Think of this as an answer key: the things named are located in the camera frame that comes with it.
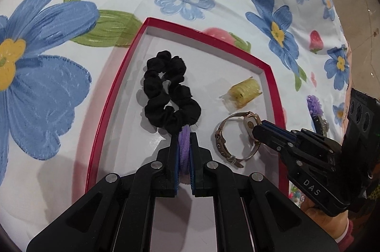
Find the right hand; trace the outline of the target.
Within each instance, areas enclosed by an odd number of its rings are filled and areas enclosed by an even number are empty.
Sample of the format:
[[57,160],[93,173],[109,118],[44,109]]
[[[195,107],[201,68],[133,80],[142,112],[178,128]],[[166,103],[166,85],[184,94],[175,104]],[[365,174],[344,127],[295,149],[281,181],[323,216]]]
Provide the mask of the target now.
[[343,238],[348,232],[348,211],[330,217],[322,210],[317,209],[312,200],[307,197],[301,203],[301,210],[335,240]]

